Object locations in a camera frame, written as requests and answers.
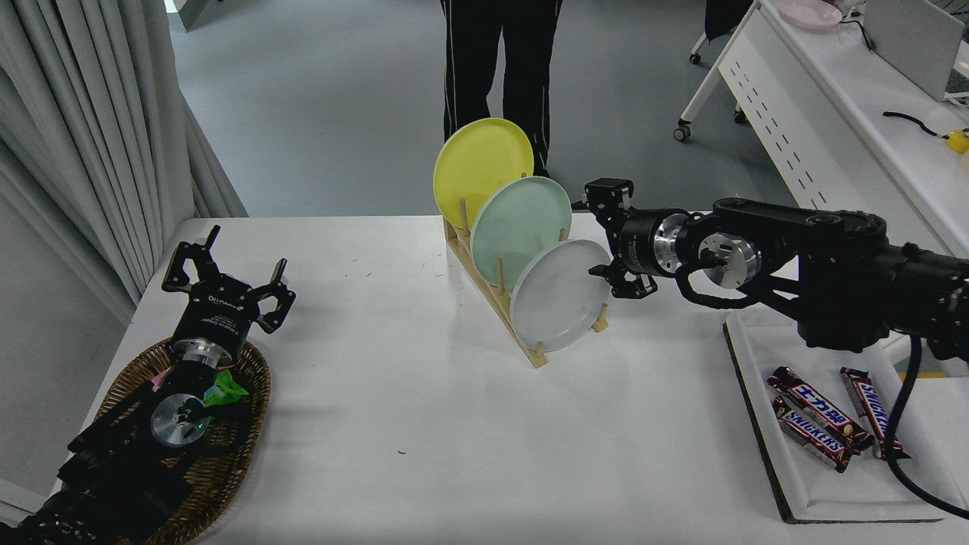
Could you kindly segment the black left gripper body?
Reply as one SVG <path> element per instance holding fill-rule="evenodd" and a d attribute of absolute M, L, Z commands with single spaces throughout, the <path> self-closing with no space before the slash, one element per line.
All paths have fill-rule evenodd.
<path fill-rule="evenodd" d="M 249 284 L 228 275 L 196 282 L 174 330 L 174 341 L 204 339 L 224 349 L 242 348 L 257 317 L 257 305 L 249 299 L 251 290 Z"/>

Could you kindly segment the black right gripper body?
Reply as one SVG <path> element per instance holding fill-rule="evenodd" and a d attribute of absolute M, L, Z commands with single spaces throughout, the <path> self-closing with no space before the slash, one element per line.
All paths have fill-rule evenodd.
<path fill-rule="evenodd" d="M 618 215 L 617 251 L 627 270 L 637 275 L 659 274 L 654 248 L 657 210 L 623 210 Z"/>

